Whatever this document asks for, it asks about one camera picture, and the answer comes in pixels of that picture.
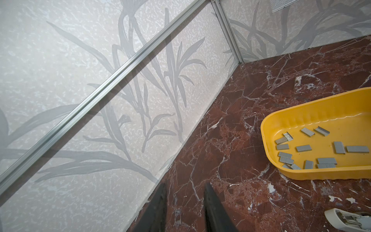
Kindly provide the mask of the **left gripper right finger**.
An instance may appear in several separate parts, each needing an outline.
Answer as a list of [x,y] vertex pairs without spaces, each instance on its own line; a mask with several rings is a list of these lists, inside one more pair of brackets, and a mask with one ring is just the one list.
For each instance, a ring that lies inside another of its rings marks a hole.
[[207,232],[237,232],[210,183],[204,188],[204,211]]

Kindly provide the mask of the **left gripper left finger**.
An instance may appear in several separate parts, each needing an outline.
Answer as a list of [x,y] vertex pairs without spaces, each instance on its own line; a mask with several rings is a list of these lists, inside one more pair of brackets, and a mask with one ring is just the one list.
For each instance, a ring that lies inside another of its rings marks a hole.
[[167,187],[161,183],[133,232],[165,232],[167,217]]

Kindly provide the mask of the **staple strip in tray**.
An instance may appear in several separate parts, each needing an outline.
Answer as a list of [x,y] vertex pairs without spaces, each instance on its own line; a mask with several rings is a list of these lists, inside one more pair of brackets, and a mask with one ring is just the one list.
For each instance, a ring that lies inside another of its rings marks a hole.
[[317,159],[319,164],[335,164],[337,165],[337,161],[335,158],[318,158]]
[[312,148],[310,145],[304,145],[304,146],[297,146],[296,150],[297,152],[306,152],[306,151],[311,151]]
[[367,146],[346,146],[348,153],[369,153],[370,150]]
[[315,133],[309,130],[308,128],[302,128],[300,131],[309,137],[312,137],[313,135],[315,135]]

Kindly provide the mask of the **yellow plastic tray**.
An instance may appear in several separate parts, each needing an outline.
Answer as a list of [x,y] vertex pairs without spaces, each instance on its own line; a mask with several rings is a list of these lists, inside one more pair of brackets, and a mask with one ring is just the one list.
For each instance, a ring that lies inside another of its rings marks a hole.
[[[308,128],[315,135],[300,130]],[[294,180],[369,179],[371,177],[371,90],[362,88],[276,111],[262,121],[261,136],[269,161]],[[286,153],[296,170],[280,161],[277,140],[288,133]],[[297,146],[312,150],[297,152]],[[367,146],[369,153],[348,153],[346,146]],[[319,164],[318,158],[335,158]]]

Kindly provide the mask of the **white mini stapler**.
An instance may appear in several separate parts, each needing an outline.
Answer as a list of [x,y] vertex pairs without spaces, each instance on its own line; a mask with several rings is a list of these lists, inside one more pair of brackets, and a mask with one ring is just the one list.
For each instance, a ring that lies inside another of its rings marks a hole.
[[344,232],[370,232],[371,214],[367,212],[350,213],[337,208],[324,212],[327,221]]

